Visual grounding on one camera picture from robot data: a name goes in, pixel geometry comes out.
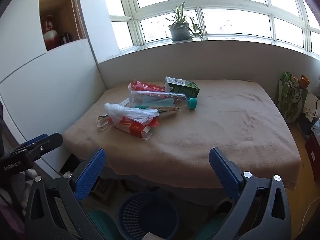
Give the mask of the white paper strip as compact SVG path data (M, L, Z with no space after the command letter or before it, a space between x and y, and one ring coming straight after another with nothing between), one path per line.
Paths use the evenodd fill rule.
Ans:
M98 120L97 128L100 131L104 131L105 129L108 128L108 126L109 126L109 123L108 123L108 119L107 118L102 118L102 119Z

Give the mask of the clear plastic bag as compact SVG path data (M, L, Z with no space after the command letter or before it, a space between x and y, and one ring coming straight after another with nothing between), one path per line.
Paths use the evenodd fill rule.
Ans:
M121 106L116 103L106 103L104 105L106 114L112 119L115 124L121 122L123 118L128 118L143 125L149 124L153 118L159 116L157 109L140 109Z

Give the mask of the red medicine box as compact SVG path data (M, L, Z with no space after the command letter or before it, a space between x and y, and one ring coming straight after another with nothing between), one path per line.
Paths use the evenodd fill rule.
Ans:
M109 125L143 140L149 140L152 136L152 129L159 126L158 118L153 118L147 125L129 118L123 118L118 124L113 122L111 118L107 118L107 121Z

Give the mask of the clear bottle teal cap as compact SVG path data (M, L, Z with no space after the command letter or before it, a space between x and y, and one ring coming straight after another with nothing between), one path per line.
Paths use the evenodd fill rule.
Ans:
M130 93L129 104L140 109L157 109L160 112L177 112L185 109L195 110L196 98L188 98L181 93L152 92L133 90Z

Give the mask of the green white milk carton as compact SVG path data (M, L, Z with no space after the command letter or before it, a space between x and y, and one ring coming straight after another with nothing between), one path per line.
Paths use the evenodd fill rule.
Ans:
M187 98L197 98L200 92L196 83L168 76L164 80L164 89L167 93L185 94Z

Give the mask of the red patterned carton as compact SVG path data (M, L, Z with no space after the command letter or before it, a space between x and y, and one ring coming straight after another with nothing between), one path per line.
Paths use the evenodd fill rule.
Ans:
M131 91L151 91L151 92L164 92L163 86L158 86L146 82L135 80L128 85L128 90Z

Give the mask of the beige table blanket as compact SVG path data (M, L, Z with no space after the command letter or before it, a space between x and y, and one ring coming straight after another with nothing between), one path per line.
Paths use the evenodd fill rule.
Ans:
M256 177L279 175L286 188L296 187L301 159L281 113L256 82L198 81L197 107L162 113L150 139L115 127L101 131L98 116L106 103L129 97L127 85L107 90L63 134L67 149L87 159L96 148L106 152L107 167L118 175L186 189L220 186L209 164L209 152L219 148L243 171Z

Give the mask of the blue plastic waste basket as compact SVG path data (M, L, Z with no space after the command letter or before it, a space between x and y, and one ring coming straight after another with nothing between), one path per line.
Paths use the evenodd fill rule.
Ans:
M173 239L180 225L180 215L167 197L155 192L139 192L123 202L117 222L125 239L143 239L147 233Z

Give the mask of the green patterned shopping bag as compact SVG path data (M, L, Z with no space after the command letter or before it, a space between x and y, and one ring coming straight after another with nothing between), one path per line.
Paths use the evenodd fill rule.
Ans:
M291 72L282 72L278 79L275 103L286 123L296 121L302 112L310 81L304 75L300 79Z

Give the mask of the red ceramic vase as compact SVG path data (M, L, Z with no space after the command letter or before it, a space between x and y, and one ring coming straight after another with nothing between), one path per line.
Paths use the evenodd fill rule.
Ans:
M54 29L53 16L47 15L41 18L41 28L44 43L47 50L52 50L59 45L59 36Z

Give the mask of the potted plant grey pot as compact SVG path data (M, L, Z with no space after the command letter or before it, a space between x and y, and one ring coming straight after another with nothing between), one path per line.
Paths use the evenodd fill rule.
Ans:
M176 6L174 15L170 21L168 28L171 33L172 42L187 41L193 38L203 40L204 34L200 24L195 20L195 17L188 16L185 12L185 1L181 5Z

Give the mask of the wooden wall shelf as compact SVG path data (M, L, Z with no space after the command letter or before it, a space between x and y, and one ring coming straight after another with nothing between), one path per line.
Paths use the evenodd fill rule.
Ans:
M78 0L39 0L40 19L53 16L54 29L59 36L59 46L86 37Z

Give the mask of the window frame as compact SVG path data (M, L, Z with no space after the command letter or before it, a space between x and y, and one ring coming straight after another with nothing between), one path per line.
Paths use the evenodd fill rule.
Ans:
M179 22L192 39L264 38L319 54L319 17L306 0L105 0L119 49L172 38Z

